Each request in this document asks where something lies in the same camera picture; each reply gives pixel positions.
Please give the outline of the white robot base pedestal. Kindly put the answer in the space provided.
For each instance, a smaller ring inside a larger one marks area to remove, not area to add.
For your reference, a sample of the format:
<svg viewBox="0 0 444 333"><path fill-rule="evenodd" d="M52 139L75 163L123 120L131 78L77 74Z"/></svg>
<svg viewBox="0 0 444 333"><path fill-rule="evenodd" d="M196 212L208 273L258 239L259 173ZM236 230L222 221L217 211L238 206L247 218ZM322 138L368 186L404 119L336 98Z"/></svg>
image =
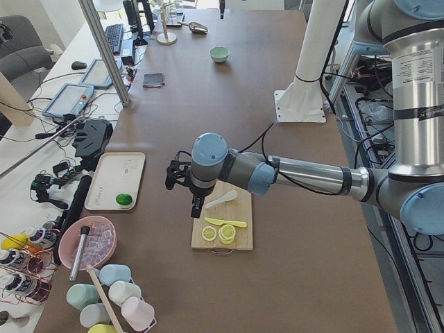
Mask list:
<svg viewBox="0 0 444 333"><path fill-rule="evenodd" d="M345 0L312 2L294 80L285 90L275 91L277 121L326 122L320 82L347 7Z"/></svg>

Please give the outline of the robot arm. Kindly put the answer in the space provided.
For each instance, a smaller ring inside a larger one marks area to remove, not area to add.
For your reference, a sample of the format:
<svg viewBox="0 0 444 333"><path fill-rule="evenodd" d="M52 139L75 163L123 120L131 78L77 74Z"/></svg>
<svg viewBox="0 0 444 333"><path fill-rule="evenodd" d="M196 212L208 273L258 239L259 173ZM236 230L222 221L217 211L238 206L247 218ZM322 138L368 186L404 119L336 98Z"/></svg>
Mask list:
<svg viewBox="0 0 444 333"><path fill-rule="evenodd" d="M187 176L194 218L217 180L257 195L291 183L370 203L422 234L443 233L443 2L360 1L355 38L392 57L395 162L349 169L260 157L205 133L195 141Z"/></svg>

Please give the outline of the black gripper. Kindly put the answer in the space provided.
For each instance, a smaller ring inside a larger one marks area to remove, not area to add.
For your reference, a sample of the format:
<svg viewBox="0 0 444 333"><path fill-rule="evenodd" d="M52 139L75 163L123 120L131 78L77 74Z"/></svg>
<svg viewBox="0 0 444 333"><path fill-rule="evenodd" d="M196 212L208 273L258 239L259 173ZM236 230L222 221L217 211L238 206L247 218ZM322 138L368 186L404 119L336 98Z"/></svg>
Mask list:
<svg viewBox="0 0 444 333"><path fill-rule="evenodd" d="M191 217L194 219L199 219L204 206L205 197L209 196L214 190L215 180L190 180L190 182L190 191L193 194L191 202Z"/></svg>

